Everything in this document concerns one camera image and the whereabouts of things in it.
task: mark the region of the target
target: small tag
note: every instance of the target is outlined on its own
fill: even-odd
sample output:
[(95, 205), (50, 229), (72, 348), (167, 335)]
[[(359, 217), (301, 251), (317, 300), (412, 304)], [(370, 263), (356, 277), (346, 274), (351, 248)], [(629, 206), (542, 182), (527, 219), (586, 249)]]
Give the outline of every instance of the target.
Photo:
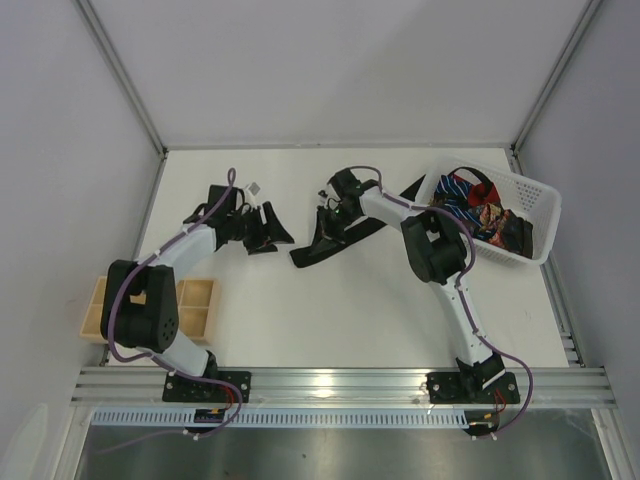
[(251, 194), (255, 196), (255, 195), (258, 195), (258, 192), (260, 191), (260, 186), (256, 182), (253, 182), (251, 185), (247, 187), (247, 190), (249, 190)]

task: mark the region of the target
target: wooden compartment box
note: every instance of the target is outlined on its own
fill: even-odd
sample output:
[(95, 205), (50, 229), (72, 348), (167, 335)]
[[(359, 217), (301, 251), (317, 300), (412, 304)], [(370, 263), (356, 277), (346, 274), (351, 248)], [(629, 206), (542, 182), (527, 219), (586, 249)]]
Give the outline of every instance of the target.
[[(100, 335), (106, 286), (107, 277), (99, 277), (80, 329), (80, 337), (92, 343), (107, 343)], [(185, 278), (176, 285), (176, 298), (180, 330), (199, 345), (211, 345), (220, 301), (220, 282), (214, 278)], [(144, 303), (145, 296), (131, 297), (131, 301)]]

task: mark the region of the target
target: plastic laundry basket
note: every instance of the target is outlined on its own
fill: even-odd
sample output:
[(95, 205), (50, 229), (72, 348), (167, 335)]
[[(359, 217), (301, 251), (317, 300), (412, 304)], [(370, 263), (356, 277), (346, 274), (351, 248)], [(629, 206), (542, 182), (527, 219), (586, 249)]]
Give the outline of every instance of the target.
[[(533, 225), (533, 255), (526, 258), (474, 239), (476, 250), (484, 257), (506, 265), (542, 265), (549, 256), (558, 229), (562, 197), (555, 188), (515, 173), (497, 170), (481, 163), (456, 157), (442, 157), (427, 172), (416, 195), (416, 202), (428, 204), (436, 191), (441, 175), (449, 174), (458, 167), (475, 167), (491, 180), (500, 194), (502, 206), (528, 220)], [(478, 183), (471, 173), (460, 170), (456, 175)]]

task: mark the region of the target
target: vent grille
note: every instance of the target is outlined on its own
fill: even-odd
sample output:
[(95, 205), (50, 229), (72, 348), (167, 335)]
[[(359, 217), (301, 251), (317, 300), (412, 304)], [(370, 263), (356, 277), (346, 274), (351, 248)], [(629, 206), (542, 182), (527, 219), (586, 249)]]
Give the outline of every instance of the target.
[[(195, 408), (101, 407), (100, 426), (194, 427)], [(237, 428), (468, 428), (462, 410), (389, 412), (358, 409), (250, 409), (229, 425)]]

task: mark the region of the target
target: white table surface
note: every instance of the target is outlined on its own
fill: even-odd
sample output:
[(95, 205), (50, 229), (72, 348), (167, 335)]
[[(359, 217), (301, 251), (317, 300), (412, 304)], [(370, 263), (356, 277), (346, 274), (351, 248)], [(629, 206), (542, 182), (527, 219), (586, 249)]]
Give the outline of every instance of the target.
[[(247, 256), (233, 243), (189, 274), (222, 285), (212, 350), (220, 365), (247, 367), (454, 366), (444, 313), (430, 287), (412, 273), (400, 234), (384, 228), (315, 266), (297, 269), (288, 250), (307, 246), (317, 192), (349, 165), (382, 169), (399, 193), (442, 155), (508, 169), (502, 149), (262, 149), (174, 151), (169, 154), (142, 244), (150, 252), (176, 233), (204, 202), (210, 184), (261, 187), (296, 245)], [(365, 178), (365, 172), (359, 172)], [(481, 321), (494, 344), (535, 367), (567, 360), (541, 272), (479, 258), (468, 277)]]

